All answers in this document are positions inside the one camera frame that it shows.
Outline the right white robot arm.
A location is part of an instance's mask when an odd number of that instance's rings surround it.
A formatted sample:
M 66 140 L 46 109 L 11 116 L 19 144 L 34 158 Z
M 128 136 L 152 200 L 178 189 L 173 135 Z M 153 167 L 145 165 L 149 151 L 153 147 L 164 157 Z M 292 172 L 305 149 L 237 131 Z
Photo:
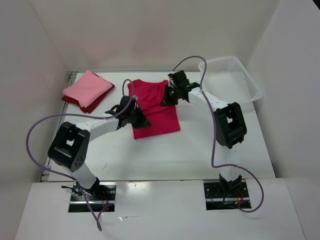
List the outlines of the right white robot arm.
M 174 106 L 179 100 L 185 100 L 211 114 L 213 119 L 214 144 L 219 144 L 224 151 L 224 162 L 214 164 L 214 153 L 211 156 L 213 168 L 220 168 L 219 184 L 224 197 L 230 197 L 240 188 L 242 176 L 239 172 L 240 144 L 247 134 L 241 106 L 227 103 L 205 91 L 197 82 L 190 82 L 183 70 L 170 72 L 169 82 L 164 87 L 161 106 Z

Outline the dark red t-shirt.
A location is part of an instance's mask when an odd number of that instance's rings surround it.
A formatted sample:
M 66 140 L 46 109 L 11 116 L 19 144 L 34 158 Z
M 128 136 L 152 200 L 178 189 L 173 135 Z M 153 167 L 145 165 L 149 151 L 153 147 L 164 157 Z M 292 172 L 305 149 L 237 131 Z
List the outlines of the dark red t-shirt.
M 115 88 L 115 85 L 112 84 L 111 87 L 105 91 L 104 93 L 102 93 L 99 97 L 97 97 L 89 106 L 87 107 L 84 107 L 84 106 L 81 106 L 80 103 L 74 99 L 74 98 L 71 98 L 69 96 L 63 96 L 61 99 L 68 103 L 68 104 L 72 104 L 72 105 L 75 105 L 75 106 L 78 106 L 80 108 L 80 110 L 85 113 L 85 114 L 90 114 L 92 113 L 96 107 L 104 100 L 104 98 L 106 97 L 106 95 L 112 91 L 113 89 Z

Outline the light pink t-shirt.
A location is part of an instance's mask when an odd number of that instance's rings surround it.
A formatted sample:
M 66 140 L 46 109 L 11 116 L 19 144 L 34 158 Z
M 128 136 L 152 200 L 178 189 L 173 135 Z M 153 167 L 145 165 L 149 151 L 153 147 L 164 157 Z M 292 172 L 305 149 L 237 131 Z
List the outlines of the light pink t-shirt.
M 76 83 L 62 92 L 64 96 L 77 100 L 81 107 L 86 108 L 113 87 L 114 85 L 109 81 L 87 70 Z

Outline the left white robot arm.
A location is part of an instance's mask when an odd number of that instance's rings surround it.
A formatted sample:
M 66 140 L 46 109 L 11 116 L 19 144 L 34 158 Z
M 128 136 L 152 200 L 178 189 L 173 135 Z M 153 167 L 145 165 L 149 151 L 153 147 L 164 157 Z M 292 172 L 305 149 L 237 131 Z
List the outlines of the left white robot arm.
M 120 103 L 106 111 L 99 119 L 72 124 L 63 122 L 48 150 L 48 157 L 63 167 L 90 196 L 97 198 L 106 193 L 100 180 L 86 165 L 89 143 L 115 132 L 127 124 L 136 129 L 150 127 L 151 123 L 138 106 L 138 97 L 123 96 Z

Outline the magenta t-shirt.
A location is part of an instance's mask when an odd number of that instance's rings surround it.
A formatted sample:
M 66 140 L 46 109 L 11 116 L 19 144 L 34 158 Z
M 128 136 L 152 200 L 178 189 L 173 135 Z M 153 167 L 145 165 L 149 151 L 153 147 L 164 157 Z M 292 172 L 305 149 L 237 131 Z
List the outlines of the magenta t-shirt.
M 176 107 L 161 106 L 167 80 L 161 82 L 146 82 L 141 79 L 133 80 L 127 85 L 129 95 L 137 96 L 137 104 L 146 119 L 151 123 L 149 127 L 133 128 L 135 140 L 171 134 L 180 131 L 180 123 Z

